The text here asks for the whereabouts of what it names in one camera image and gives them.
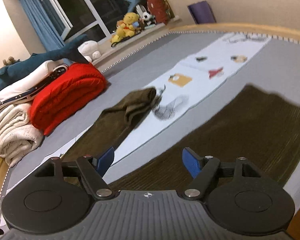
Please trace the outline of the dark olive corduroy pants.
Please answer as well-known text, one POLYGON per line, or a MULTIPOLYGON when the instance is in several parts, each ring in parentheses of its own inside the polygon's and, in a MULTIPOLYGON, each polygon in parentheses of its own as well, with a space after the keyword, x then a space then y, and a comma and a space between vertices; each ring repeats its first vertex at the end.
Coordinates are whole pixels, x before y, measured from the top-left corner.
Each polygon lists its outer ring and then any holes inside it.
MULTIPOLYGON (((62 161, 89 154, 99 157, 118 148, 154 105, 156 90, 134 90, 102 111, 62 161)), ((116 190, 180 190, 191 181, 182 150, 231 162, 246 157, 285 185, 300 160, 300 106, 247 85, 210 120, 137 170, 114 181, 116 190)))

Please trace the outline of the red knitted folded blanket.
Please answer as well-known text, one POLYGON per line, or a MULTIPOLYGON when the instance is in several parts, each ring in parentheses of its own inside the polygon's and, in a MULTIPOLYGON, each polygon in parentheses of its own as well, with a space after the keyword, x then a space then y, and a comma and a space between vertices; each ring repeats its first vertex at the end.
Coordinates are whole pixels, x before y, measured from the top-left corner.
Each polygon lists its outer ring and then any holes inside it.
POLYGON ((36 95, 29 111, 30 122, 48 136, 106 88, 106 78, 92 64, 74 63, 36 95))

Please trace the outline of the cream fleece folded blanket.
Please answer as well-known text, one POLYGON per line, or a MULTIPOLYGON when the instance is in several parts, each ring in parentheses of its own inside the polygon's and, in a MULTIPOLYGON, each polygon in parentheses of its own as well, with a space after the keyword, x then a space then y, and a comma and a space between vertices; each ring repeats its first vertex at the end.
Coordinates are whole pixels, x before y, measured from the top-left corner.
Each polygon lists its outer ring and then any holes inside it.
POLYGON ((44 135, 30 122, 30 103, 9 105, 0 110, 0 157, 9 167, 38 148, 44 135))

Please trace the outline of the white folded garment dark trim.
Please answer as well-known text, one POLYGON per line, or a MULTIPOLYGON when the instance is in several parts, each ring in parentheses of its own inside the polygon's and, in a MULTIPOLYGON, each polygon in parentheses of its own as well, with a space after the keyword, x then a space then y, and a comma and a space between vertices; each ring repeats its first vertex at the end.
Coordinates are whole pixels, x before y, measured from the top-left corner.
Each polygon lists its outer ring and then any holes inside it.
POLYGON ((66 64, 48 60, 25 77, 0 88, 0 110, 13 104, 30 101, 41 89, 68 70, 66 64))

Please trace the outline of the white printed deer cloth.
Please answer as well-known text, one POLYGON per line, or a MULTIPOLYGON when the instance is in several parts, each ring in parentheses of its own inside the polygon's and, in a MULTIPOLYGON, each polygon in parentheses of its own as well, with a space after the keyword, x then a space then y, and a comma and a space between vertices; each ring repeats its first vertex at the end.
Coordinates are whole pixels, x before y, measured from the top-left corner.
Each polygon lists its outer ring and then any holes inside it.
POLYGON ((149 86, 157 90, 157 105, 115 150, 118 162, 180 118, 236 74, 271 39, 261 34, 229 33, 207 46, 195 45, 171 69, 149 86))

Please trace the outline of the teal shark plush toy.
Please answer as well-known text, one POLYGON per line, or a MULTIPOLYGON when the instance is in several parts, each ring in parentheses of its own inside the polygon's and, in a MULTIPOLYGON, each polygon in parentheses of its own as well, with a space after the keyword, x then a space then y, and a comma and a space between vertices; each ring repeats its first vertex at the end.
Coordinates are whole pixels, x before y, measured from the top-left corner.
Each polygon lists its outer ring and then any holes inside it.
POLYGON ((83 34, 67 43, 61 49, 51 50, 45 53, 33 53, 28 59, 0 68, 0 91, 12 83, 26 77, 43 62, 52 60, 60 61, 68 59, 78 63, 88 63, 85 57, 79 52, 78 47, 88 41, 87 35, 83 34))

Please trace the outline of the white round plush toy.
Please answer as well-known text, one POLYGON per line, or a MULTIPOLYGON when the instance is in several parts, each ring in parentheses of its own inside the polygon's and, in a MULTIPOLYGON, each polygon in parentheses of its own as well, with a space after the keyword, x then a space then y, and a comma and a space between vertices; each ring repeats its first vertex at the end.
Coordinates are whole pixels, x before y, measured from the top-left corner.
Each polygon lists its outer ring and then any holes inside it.
POLYGON ((93 62, 101 57, 101 53, 98 49, 98 43, 90 40, 82 43, 78 47, 78 51, 84 56, 88 62, 93 62))

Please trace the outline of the yellow bear plush toy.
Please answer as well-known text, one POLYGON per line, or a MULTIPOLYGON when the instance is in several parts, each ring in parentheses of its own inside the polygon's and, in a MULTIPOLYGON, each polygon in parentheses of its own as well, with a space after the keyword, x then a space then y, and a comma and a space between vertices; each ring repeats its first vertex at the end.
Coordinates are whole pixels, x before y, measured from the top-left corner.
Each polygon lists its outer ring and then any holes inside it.
POLYGON ((126 13, 122 20, 117 21, 116 31, 110 40, 111 46, 135 36, 140 31, 139 15, 134 12, 126 13))

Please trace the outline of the purple box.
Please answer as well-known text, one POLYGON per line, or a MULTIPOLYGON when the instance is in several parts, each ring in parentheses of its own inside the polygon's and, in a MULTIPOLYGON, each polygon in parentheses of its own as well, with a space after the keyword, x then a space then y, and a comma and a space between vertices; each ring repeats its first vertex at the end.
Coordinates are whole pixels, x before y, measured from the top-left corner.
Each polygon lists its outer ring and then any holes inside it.
POLYGON ((216 23, 213 11, 207 1, 197 2, 187 7, 195 24, 216 23))

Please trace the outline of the panda plush toy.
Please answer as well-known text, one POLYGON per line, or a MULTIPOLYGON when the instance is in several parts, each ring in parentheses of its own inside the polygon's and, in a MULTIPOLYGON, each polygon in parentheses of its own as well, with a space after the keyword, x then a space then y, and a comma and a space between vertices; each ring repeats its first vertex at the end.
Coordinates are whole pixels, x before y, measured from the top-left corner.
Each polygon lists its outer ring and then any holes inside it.
POLYGON ((142 13, 141 18, 143 20, 144 25, 146 25, 146 26, 156 25, 155 16, 148 13, 147 11, 144 11, 142 13))

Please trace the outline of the white framed window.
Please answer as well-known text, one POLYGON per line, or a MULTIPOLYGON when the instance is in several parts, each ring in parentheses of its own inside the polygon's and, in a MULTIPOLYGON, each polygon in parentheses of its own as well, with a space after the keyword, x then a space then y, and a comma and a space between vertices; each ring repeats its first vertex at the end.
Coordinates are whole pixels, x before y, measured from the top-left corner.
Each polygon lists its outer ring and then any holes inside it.
POLYGON ((125 0, 39 1, 64 42, 82 34, 97 42, 110 39, 129 6, 125 0))

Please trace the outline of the blue left curtain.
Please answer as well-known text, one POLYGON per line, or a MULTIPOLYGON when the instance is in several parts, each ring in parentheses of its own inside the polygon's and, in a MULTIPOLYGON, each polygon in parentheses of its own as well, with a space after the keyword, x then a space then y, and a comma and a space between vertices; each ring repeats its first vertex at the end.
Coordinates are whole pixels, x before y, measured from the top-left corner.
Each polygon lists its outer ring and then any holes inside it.
POLYGON ((39 0, 19 0, 42 45, 47 51, 61 49, 64 41, 39 0))

